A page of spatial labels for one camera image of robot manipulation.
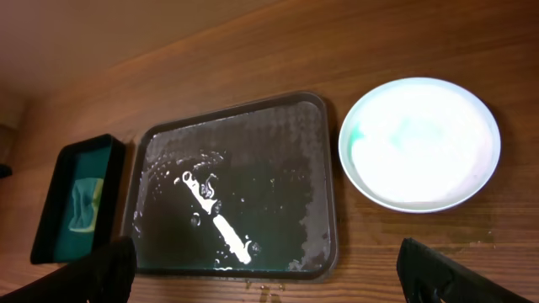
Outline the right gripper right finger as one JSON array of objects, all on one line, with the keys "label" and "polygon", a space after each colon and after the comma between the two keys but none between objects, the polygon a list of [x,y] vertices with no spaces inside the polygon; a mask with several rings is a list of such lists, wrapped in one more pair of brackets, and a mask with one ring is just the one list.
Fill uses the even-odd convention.
[{"label": "right gripper right finger", "polygon": [[397,272],[408,303],[531,303],[413,238],[402,241]]}]

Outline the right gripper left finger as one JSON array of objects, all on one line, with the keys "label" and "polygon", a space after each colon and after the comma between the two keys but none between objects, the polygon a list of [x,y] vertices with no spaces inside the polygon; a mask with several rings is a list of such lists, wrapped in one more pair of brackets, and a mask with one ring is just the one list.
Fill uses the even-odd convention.
[{"label": "right gripper left finger", "polygon": [[3,295],[1,301],[126,303],[135,275],[134,242],[129,237],[122,237],[31,284]]}]

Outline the green yellow sponge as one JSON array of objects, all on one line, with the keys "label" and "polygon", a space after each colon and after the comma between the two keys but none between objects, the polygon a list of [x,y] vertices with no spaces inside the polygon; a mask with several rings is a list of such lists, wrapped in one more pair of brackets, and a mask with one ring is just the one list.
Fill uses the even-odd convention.
[{"label": "green yellow sponge", "polygon": [[73,216],[68,229],[78,233],[94,232],[99,212],[104,180],[81,178],[72,188]]}]

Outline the white plate stained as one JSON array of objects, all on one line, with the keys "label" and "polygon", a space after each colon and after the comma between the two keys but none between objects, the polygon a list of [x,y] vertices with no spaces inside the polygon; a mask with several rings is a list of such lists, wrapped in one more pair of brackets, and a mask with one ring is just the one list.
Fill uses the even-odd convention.
[{"label": "white plate stained", "polygon": [[362,96],[341,125],[339,160],[374,203],[404,213],[462,204],[491,179],[501,154],[496,119],[452,82],[408,77]]}]

